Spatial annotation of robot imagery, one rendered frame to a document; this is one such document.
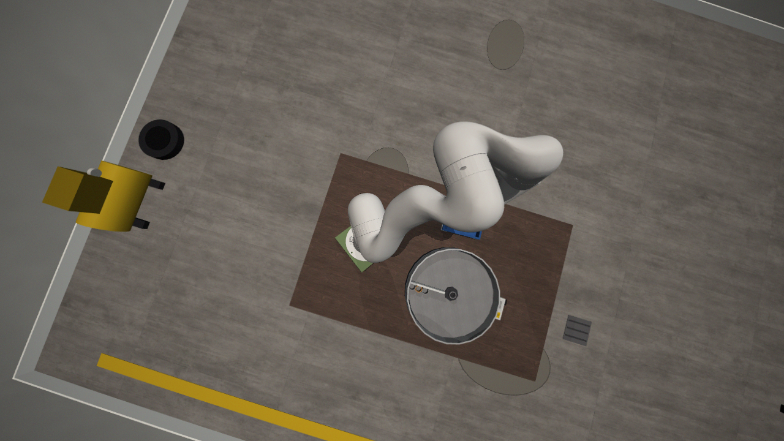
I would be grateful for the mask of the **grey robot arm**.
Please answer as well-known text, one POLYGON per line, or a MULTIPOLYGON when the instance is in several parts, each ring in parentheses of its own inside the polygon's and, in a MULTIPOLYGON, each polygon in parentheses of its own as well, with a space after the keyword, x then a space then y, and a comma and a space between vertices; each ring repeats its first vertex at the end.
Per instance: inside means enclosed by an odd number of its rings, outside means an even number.
POLYGON ((492 228, 504 204, 540 184, 563 158, 554 137, 510 137, 474 122, 444 127, 433 153, 447 196, 429 186, 412 186, 384 209, 376 195, 357 195, 348 206, 355 231, 351 225, 345 237, 352 257, 384 262, 408 231, 429 221, 468 233, 492 228))

